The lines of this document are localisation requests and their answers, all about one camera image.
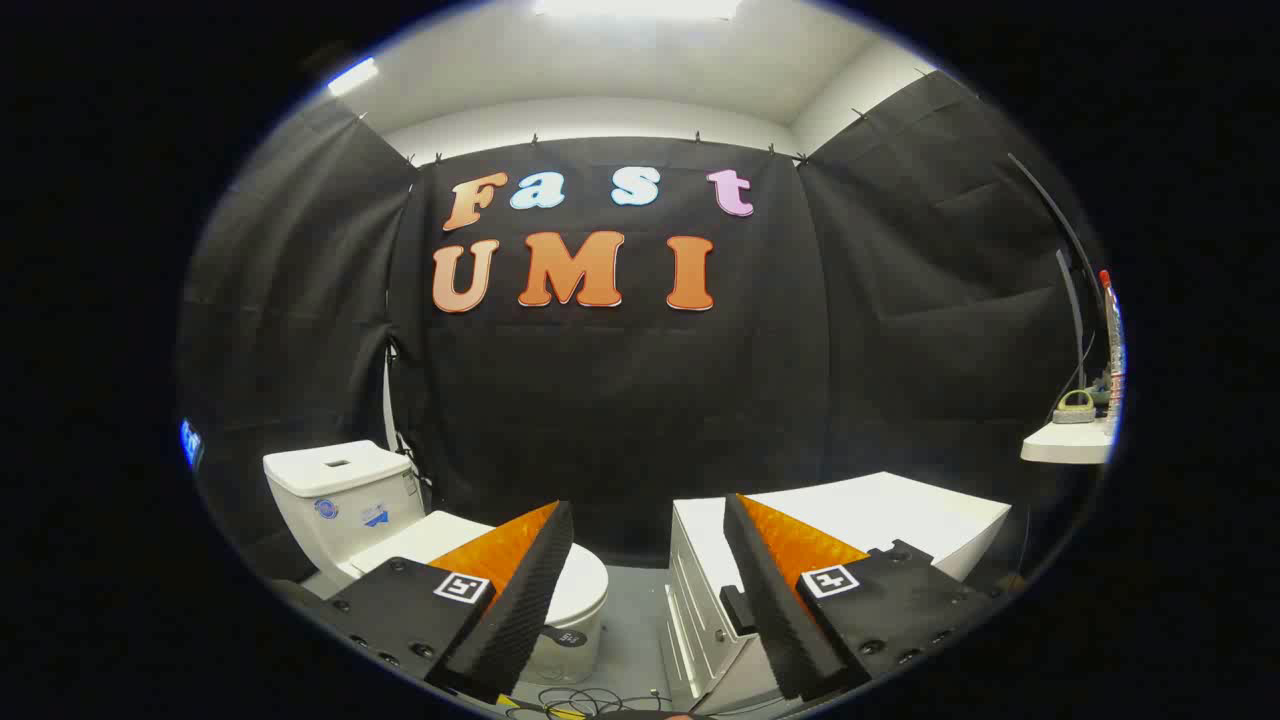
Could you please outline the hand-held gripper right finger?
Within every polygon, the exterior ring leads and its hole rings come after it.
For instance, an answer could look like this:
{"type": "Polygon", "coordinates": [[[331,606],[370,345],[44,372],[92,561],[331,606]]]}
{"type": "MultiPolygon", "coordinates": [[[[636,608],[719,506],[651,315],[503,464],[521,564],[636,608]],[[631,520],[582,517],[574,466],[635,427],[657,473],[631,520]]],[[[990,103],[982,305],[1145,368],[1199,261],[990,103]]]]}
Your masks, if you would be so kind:
{"type": "Polygon", "coordinates": [[[902,539],[859,550],[744,495],[726,497],[723,532],[787,700],[844,694],[916,664],[992,602],[902,539]]]}

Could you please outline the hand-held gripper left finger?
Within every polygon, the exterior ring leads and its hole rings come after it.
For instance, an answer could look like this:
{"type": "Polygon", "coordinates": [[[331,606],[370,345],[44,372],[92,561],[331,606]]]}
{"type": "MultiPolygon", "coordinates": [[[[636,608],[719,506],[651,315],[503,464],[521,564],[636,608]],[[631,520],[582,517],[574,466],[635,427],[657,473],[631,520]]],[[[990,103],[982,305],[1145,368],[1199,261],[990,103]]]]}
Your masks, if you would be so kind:
{"type": "Polygon", "coordinates": [[[531,659],[572,543],[556,501],[426,562],[393,555],[329,600],[302,591],[300,611],[374,662],[492,703],[531,659]]]}

